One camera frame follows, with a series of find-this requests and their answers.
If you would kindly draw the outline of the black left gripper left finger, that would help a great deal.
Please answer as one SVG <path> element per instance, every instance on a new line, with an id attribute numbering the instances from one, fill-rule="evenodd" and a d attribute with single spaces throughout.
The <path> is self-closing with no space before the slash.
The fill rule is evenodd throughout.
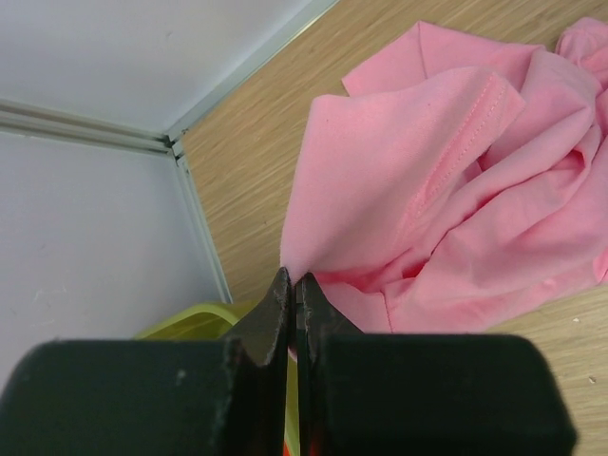
<path id="1" fill-rule="evenodd" d="M 279 455 L 291 282 L 209 341 L 56 340 L 1 396 L 5 455 Z"/>

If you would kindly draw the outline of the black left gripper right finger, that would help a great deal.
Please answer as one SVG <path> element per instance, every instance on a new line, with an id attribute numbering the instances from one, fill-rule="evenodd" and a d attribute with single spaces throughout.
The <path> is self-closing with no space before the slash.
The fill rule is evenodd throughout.
<path id="1" fill-rule="evenodd" d="M 548 362 L 513 334 L 361 332 L 313 275 L 294 288 L 304 455 L 570 455 Z"/>

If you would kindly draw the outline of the pink t shirt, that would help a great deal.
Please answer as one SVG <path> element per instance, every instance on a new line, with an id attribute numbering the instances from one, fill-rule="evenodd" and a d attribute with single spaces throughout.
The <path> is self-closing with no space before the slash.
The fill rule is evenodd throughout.
<path id="1" fill-rule="evenodd" d="M 427 22 L 313 100 L 280 261 L 372 333 L 472 333 L 607 279 L 607 27 Z"/>

